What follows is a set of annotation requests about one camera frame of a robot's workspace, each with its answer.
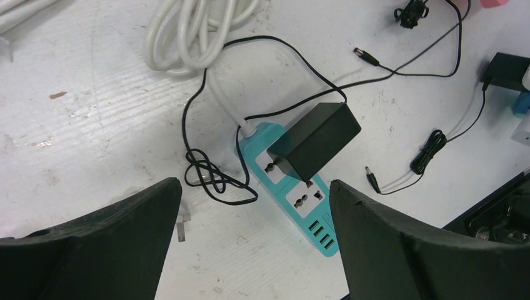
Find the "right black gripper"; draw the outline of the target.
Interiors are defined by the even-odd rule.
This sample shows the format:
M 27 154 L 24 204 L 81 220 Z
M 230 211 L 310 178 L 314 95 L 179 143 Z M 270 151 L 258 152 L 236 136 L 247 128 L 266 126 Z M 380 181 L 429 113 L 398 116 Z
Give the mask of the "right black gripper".
M 444 226 L 504 244 L 529 244 L 529 172 L 524 171 Z

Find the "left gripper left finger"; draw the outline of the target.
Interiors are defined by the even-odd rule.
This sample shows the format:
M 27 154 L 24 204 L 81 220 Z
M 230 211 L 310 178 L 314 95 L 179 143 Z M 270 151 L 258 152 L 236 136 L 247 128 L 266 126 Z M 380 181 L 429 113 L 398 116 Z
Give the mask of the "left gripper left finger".
M 1 239 L 2 299 L 154 299 L 181 203 L 166 178 L 26 237 Z

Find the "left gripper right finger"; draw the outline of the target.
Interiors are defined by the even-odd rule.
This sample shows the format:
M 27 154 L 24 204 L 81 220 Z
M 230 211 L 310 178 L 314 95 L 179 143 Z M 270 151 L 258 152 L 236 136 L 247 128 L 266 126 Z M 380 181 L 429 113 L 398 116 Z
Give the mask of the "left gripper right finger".
M 439 229 L 330 185 L 350 299 L 528 299 L 529 246 Z

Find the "teal power strip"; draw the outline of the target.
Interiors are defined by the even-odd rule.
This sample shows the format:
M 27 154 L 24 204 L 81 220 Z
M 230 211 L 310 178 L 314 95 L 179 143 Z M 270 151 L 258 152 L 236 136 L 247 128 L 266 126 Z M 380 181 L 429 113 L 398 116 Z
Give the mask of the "teal power strip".
M 273 164 L 269 146 L 286 130 L 279 124 L 262 122 L 239 147 L 248 169 L 290 220 L 319 252 L 332 257 L 339 252 L 329 205 L 329 187 L 319 175 L 308 182 L 285 175 Z

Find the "large black power adapter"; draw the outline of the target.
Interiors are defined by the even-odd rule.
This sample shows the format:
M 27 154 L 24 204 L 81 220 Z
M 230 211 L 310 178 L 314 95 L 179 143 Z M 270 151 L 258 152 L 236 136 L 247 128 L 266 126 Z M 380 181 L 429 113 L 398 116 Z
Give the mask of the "large black power adapter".
M 269 146 L 267 153 L 285 175 L 307 182 L 360 132 L 347 104 L 321 102 Z

